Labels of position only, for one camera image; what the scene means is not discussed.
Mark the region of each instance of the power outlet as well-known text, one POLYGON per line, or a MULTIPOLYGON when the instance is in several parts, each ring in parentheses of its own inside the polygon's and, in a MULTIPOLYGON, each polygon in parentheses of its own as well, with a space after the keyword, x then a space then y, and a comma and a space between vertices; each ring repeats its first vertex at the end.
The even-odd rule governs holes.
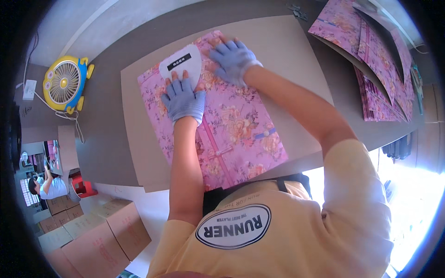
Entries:
POLYGON ((36 91, 36 80, 27 79, 25 83, 25 90, 23 92, 23 100, 32 101, 34 100, 34 93, 36 91))

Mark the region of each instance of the woman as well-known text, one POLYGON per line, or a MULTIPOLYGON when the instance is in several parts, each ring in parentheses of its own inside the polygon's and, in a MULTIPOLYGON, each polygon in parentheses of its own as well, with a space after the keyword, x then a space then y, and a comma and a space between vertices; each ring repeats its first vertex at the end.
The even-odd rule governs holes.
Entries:
POLYGON ((205 93, 173 73, 163 96, 174 122, 170 214, 147 277, 382 277, 391 213, 365 146, 332 105, 263 68, 242 42, 221 40, 209 53, 215 74, 268 95, 320 143, 325 204, 298 182, 260 181, 203 218, 195 133, 205 93))
POLYGON ((28 180, 28 189, 32 195, 39 195, 42 200, 51 200, 60 196, 68 195, 73 202, 79 202, 80 198, 76 194, 72 179, 66 184, 59 175, 51 173, 48 164, 45 166, 45 180, 38 178, 37 181, 32 177, 28 180))

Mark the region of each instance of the plastic stool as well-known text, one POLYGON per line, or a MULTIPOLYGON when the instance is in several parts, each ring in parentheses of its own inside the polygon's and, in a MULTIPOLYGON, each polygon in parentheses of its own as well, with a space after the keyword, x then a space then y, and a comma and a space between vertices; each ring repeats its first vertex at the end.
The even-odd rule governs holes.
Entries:
POLYGON ((77 194, 80 198, 86 198, 89 196, 97 195, 98 192, 91 188, 91 182, 82 180, 82 176, 78 175, 73 177, 73 187, 76 192, 79 190, 84 193, 77 194))

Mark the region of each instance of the blue glove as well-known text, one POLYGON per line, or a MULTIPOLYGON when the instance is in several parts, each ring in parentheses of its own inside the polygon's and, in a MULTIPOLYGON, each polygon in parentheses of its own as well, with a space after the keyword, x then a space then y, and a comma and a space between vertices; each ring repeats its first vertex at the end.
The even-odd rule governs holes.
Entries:
POLYGON ((243 80, 247 69, 253 65, 263 66, 255 54, 240 41, 228 41, 219 44, 217 51, 210 50, 209 57, 218 62, 221 67, 215 70, 215 75, 237 86, 247 87, 243 80))
POLYGON ((168 117, 173 121, 173 125, 185 116, 192 116, 200 125, 204 114, 206 91, 193 93, 188 78, 184 78, 182 82, 175 79, 166 89, 167 94, 162 94, 161 99, 167 107, 168 117))

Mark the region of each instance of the white oval label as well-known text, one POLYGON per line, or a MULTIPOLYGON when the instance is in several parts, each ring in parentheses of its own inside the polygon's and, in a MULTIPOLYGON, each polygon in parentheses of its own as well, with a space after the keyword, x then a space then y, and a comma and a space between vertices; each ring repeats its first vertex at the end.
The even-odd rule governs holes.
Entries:
POLYGON ((238 249, 260 240, 271 223, 271 210, 266 205, 252 204, 225 210, 205 220, 196 238, 218 249, 238 249))

